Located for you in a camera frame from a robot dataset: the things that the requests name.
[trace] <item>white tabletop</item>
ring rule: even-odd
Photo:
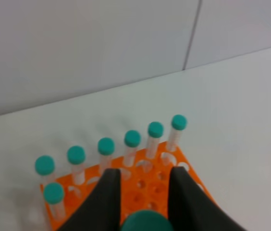
[[[69,171],[66,150],[83,145],[98,162],[100,138],[123,136],[183,114],[180,146],[218,204],[250,231],[271,231],[271,49],[184,72],[0,116],[0,230],[44,230],[31,212],[39,177],[34,161],[55,158]]]

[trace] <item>white tile wall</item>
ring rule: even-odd
[[[271,47],[271,0],[203,0],[187,68]]]
[[[0,114],[180,71],[198,0],[0,0]]]

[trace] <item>green cap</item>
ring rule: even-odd
[[[172,127],[176,130],[184,130],[188,121],[183,115],[175,115],[172,119]]]
[[[35,161],[35,171],[41,175],[46,176],[54,171],[54,161],[51,156],[42,155]]]
[[[59,183],[50,183],[44,189],[44,198],[47,203],[54,205],[64,198],[64,189]]]
[[[140,210],[126,218],[121,231],[173,231],[171,223],[152,210]]]
[[[128,146],[128,147],[131,147],[131,148],[135,148],[137,147],[140,142],[141,142],[141,136],[140,136],[140,133],[138,133],[137,131],[135,130],[130,130],[128,132],[126,132],[126,135],[125,135],[125,144]]]
[[[67,151],[67,159],[69,163],[78,165],[86,160],[86,153],[80,146],[73,146]]]
[[[114,152],[114,141],[111,138],[102,138],[98,142],[98,152],[102,155],[111,155]]]
[[[163,135],[163,126],[159,122],[152,122],[148,126],[148,134],[153,138],[160,138]]]

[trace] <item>teal cap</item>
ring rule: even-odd
[[[98,152],[102,155],[111,155],[114,152],[114,141],[111,138],[102,138],[98,142]]]
[[[54,171],[54,160],[51,156],[42,155],[35,161],[35,171],[41,175],[46,176]]]
[[[126,132],[126,135],[125,135],[125,144],[128,146],[128,147],[131,147],[131,148],[135,148],[137,147],[140,142],[141,142],[141,136],[140,136],[140,133],[138,133],[137,131],[135,130],[130,130],[128,132]]]
[[[59,183],[50,183],[44,189],[44,198],[47,203],[54,205],[64,198],[64,189]]]
[[[121,231],[173,231],[171,223],[152,210],[140,210],[126,218]]]
[[[67,159],[69,163],[78,165],[86,160],[86,153],[80,146],[73,146],[67,151]]]
[[[175,115],[172,119],[172,127],[176,130],[184,130],[188,121],[183,115]]]
[[[153,138],[160,138],[163,135],[163,126],[159,122],[152,122],[148,126],[148,134]]]

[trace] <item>test tube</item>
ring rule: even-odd
[[[85,182],[84,161],[86,159],[85,151],[80,146],[73,146],[67,151],[67,159],[71,165],[73,183],[81,185]]]
[[[50,207],[54,219],[62,220],[66,216],[64,189],[59,183],[50,183],[44,189],[44,198]]]
[[[187,126],[187,119],[183,115],[175,115],[172,119],[172,128],[166,148],[170,152],[176,150],[182,131]]]
[[[106,168],[111,167],[112,154],[114,152],[114,141],[111,138],[102,138],[98,142],[99,173],[102,175]]]
[[[35,171],[41,176],[44,187],[55,182],[55,165],[51,156],[42,155],[35,161]]]
[[[148,142],[146,149],[146,158],[155,158],[158,149],[160,137],[163,135],[163,126],[159,122],[152,122],[148,126]]]
[[[124,153],[123,164],[126,167],[131,167],[132,165],[134,165],[137,147],[141,142],[140,133],[138,133],[135,130],[128,131],[125,135],[124,142],[126,148]]]

